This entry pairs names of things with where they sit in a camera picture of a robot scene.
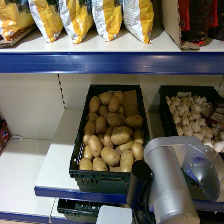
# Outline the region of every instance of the crate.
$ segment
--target crate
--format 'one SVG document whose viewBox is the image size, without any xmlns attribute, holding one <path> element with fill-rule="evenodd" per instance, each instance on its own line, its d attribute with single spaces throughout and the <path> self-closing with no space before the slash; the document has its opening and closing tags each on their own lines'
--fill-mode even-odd
<svg viewBox="0 0 224 224">
<path fill-rule="evenodd" d="M 120 207 L 119 204 L 59 199 L 57 211 L 64 214 L 65 218 L 70 221 L 96 223 L 102 205 Z"/>
<path fill-rule="evenodd" d="M 190 92 L 192 96 L 198 95 L 206 97 L 207 101 L 211 102 L 213 106 L 219 102 L 223 102 L 223 98 L 218 94 L 213 86 L 161 86 L 159 90 L 159 114 L 165 136 L 178 136 L 176 125 L 173 121 L 173 115 L 166 102 L 166 96 L 176 96 L 178 92 Z"/>
<path fill-rule="evenodd" d="M 139 114 L 144 119 L 142 127 L 144 133 L 144 146 L 150 141 L 146 113 L 143 103 L 141 88 L 139 85 L 90 85 L 86 102 L 81 117 L 78 134 L 75 140 L 74 150 L 71 156 L 69 174 L 71 178 L 75 178 L 81 191 L 95 193 L 122 194 L 127 193 L 130 173 L 123 172 L 101 172 L 101 171 L 85 171 L 78 169 L 78 163 L 82 158 L 83 152 L 83 128 L 86 124 L 88 114 L 89 101 L 93 96 L 107 91 L 132 91 L 136 90 Z"/>
</svg>

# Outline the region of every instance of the chip bag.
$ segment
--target chip bag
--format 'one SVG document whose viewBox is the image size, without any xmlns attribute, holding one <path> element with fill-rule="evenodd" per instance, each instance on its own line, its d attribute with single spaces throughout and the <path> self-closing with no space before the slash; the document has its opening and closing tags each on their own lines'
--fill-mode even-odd
<svg viewBox="0 0 224 224">
<path fill-rule="evenodd" d="M 150 43 L 154 11 L 150 0 L 124 0 L 124 25 L 141 42 Z"/>
<path fill-rule="evenodd" d="M 122 8 L 119 0 L 92 0 L 93 20 L 98 34 L 105 40 L 113 40 L 120 31 Z"/>
<path fill-rule="evenodd" d="M 0 0 L 0 34 L 6 41 L 33 24 L 28 0 Z"/>
<path fill-rule="evenodd" d="M 55 41 L 63 28 L 58 12 L 57 0 L 28 1 L 34 21 L 46 41 Z"/>
<path fill-rule="evenodd" d="M 79 44 L 93 25 L 90 1 L 59 0 L 59 12 L 67 34 Z"/>
</svg>

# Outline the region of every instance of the red package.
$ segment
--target red package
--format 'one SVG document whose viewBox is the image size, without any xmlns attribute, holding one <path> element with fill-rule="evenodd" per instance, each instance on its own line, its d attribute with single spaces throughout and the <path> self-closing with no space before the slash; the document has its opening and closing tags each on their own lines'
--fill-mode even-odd
<svg viewBox="0 0 224 224">
<path fill-rule="evenodd" d="M 189 0 L 178 0 L 181 31 L 190 30 Z"/>
<path fill-rule="evenodd" d="M 218 25 L 218 0 L 212 0 L 209 27 L 217 27 Z"/>
</svg>

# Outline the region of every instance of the white shelf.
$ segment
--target white shelf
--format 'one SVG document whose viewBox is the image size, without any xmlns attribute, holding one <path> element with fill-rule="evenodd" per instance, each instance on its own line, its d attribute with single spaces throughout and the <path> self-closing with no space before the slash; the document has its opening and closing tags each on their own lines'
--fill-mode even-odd
<svg viewBox="0 0 224 224">
<path fill-rule="evenodd" d="M 49 146 L 46 140 L 8 142 L 0 156 L 0 219 L 49 223 L 54 198 L 34 193 Z"/>
<path fill-rule="evenodd" d="M 105 42 L 92 27 L 86 38 L 80 44 L 73 44 L 65 30 L 59 38 L 46 43 L 39 29 L 29 33 L 11 48 L 0 49 L 1 53 L 33 53 L 33 52 L 181 52 L 170 36 L 161 28 L 153 28 L 152 44 L 143 44 L 137 40 L 125 27 L 122 27 L 117 37 Z M 201 52 L 224 52 L 224 42 L 208 38 L 200 49 Z"/>
</svg>

